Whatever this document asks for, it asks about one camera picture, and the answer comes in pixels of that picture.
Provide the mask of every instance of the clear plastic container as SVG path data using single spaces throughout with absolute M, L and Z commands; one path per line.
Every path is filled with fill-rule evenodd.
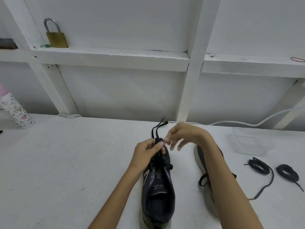
M 235 153 L 265 156 L 274 148 L 274 144 L 267 135 L 259 134 L 251 128 L 233 128 L 229 136 Z

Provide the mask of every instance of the sneaker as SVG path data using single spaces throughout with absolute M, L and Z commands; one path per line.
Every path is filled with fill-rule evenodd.
M 210 212 L 212 212 L 213 215 L 218 217 L 218 211 L 217 211 L 217 208 L 215 205 L 213 190 L 212 190 L 211 182 L 209 179 L 209 174 L 207 172 L 207 166 L 206 166 L 206 162 L 204 160 L 203 150 L 200 146 L 197 146 L 197 149 L 195 149 L 195 160 L 196 160 L 197 165 L 199 166 L 199 168 L 201 169 L 201 171 L 203 173 L 198 184 L 201 187 L 204 187 L 204 190 L 203 190 L 204 202 L 205 202 L 208 210 Z
M 156 138 L 156 143 L 163 141 Z M 169 229 L 175 210 L 175 192 L 170 177 L 170 156 L 161 150 L 151 158 L 143 172 L 141 229 Z

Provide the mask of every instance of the padlock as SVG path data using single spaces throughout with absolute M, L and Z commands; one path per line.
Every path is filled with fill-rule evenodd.
M 52 22 L 55 23 L 55 25 L 58 29 L 58 32 L 50 32 L 50 30 L 48 28 L 48 25 L 47 25 L 48 21 L 52 21 Z M 44 20 L 44 26 L 45 26 L 45 29 L 47 30 L 46 35 L 47 35 L 52 47 L 56 47 L 56 48 L 67 48 L 67 47 L 69 47 L 64 33 L 61 32 L 61 30 L 59 28 L 59 25 L 57 24 L 57 22 L 55 22 L 54 19 L 46 18 Z

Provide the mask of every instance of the padlock shackle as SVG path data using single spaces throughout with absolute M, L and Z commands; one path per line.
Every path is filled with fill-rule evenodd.
M 50 33 L 49 27 L 48 27 L 48 25 L 47 25 L 47 22 L 48 22 L 48 21 L 54 22 L 55 25 L 56 25 L 56 27 L 57 27 L 57 29 L 58 29 L 58 32 L 61 33 L 61 30 L 60 30 L 60 28 L 59 28 L 59 25 L 58 25 L 57 22 L 56 22 L 54 19 L 52 19 L 52 18 L 46 18 L 46 19 L 44 20 L 44 27 L 45 27 L 45 29 L 47 30 L 47 32 Z

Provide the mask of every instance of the white tabletop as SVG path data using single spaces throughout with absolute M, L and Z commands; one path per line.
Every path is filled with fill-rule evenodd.
M 150 138 L 157 123 L 97 118 L 67 119 L 33 114 L 36 124 L 13 129 L 0 118 L 0 228 L 86 229 L 100 210 L 132 157 L 135 145 Z M 164 137 L 174 124 L 158 130 Z M 228 135 L 233 128 L 201 126 L 224 153 L 248 197 L 269 183 L 244 166 L 249 155 L 233 152 Z M 275 170 L 288 164 L 305 188 L 305 132 L 251 129 L 268 138 L 274 148 L 258 157 L 275 171 L 273 184 L 251 201 L 263 226 L 271 229 L 304 228 L 305 194 Z M 202 173 L 193 144 L 170 152 L 171 177 L 176 193 L 172 229 L 221 228 L 206 209 L 198 180 Z M 138 229 L 142 180 L 134 186 L 117 228 Z

